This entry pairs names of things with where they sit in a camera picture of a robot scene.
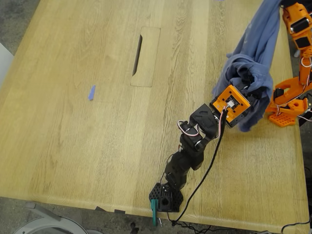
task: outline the black 3d-printed part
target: black 3d-printed part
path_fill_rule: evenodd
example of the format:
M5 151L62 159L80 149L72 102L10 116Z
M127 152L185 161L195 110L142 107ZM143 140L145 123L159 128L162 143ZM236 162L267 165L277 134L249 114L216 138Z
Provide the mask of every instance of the black 3d-printed part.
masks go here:
M183 201L183 195L181 193L181 191L176 191L175 189L171 189L172 192L172 208L171 210L167 211L167 210L160 210L160 203L161 201L159 201L160 199L160 194L161 194L161 184L157 183L153 190L150 192L149 195L149 199L150 201L152 199L158 199L158 207L157 207L157 211L158 212L180 212L180 205Z

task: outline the wood grain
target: wood grain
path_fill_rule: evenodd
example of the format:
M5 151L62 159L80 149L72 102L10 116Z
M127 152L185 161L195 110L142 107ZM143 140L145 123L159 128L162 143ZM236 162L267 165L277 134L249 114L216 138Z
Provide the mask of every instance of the wood grain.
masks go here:
M159 34L160 28L142 27L141 43L136 53L135 74L131 79L132 86L151 87L153 85Z
M42 0L0 90L0 196L151 216L148 194L177 151L176 121L211 101L260 2ZM161 29L152 87L130 85L142 27ZM275 84L292 76L289 56L281 24ZM189 172L185 198L215 146ZM308 215L299 128L265 117L248 133L226 129L182 220L278 233Z

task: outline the white cable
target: white cable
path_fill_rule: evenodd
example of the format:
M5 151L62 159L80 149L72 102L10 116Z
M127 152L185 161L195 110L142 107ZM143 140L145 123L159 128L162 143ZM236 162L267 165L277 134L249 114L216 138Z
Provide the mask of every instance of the white cable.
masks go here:
M303 90L302 90L301 94L299 94L298 96L294 97L293 99L289 100L288 102L286 102L286 103L284 103L284 104L280 104L280 105L277 105L277 104L276 104L276 106L277 106L277 113L276 113L276 116L279 116L279 110L280 110L279 107L280 107L280 106L287 105L287 104L290 103L292 100L295 100L296 98L300 97L300 96L304 93L306 87L309 85L309 81L310 81L310 75L308 75L307 83L306 83L305 86L303 86Z
M310 59L310 65L309 65L309 66L306 66L306 65L304 65L304 64L302 63L303 59L304 59L304 57L302 57L302 58L301 58L301 61L300 61L300 63L301 63L302 66L304 66L304 67L311 67L311 66L312 66L311 57L309 58L309 59Z
M197 125L195 125L195 129L197 130L197 133L196 134L188 134L188 133L186 133L182 128L181 128L181 126L180 126L180 122L184 122L183 120L179 120L176 124L177 124L177 127L181 130L181 132L183 133L183 134L185 134L185 135L187 135L187 136L189 136L189 137L195 137L195 136L198 136L199 135L199 129L198 129L198 124Z
M306 121L312 122L312 120L307 119L307 118L304 118L303 116L298 116L298 117L299 117L299 118L303 118L303 119L305 119Z
M221 111L221 115L220 115L220 119L219 119L219 136L218 136L218 138L220 137L220 135L221 135L221 119L222 119L222 116L223 116L223 110Z

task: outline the gray floor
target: gray floor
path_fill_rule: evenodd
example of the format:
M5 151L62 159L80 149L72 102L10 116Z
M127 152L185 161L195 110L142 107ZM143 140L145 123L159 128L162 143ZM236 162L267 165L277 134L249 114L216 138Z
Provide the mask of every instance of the gray floor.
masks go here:
M12 53L15 54L19 43L24 35L27 25L36 9L39 0L0 0L0 42ZM290 43L291 54L295 47ZM294 75L298 74L298 59L292 58ZM312 125L306 123L300 129L302 149L306 166L312 169ZM24 208L25 201L0 197L0 234L11 234L21 225L34 219L36 216ZM78 208L42 204L54 213L80 220L86 229L94 229L104 234L128 234L130 223L135 222L140 228L139 233L144 234L191 234L193 231L180 227L172 227L170 222L163 220L163 228L153 227L152 220L146 217L114 214L101 211L92 211ZM198 230L207 228L205 225L196 225ZM218 231L222 234L247 234L244 230Z

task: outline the blue cloth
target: blue cloth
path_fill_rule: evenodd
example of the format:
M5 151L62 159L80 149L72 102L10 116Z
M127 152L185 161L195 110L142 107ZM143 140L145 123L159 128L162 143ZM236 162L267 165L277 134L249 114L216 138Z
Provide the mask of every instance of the blue cloth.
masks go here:
M263 117L272 96L273 81L269 70L279 31L279 4L280 0L263 0L236 49L227 54L228 60L213 89L213 96L216 97L229 84L240 83L246 70L252 74L254 82L244 92L250 93L263 87L260 100L238 124L243 132L249 131Z

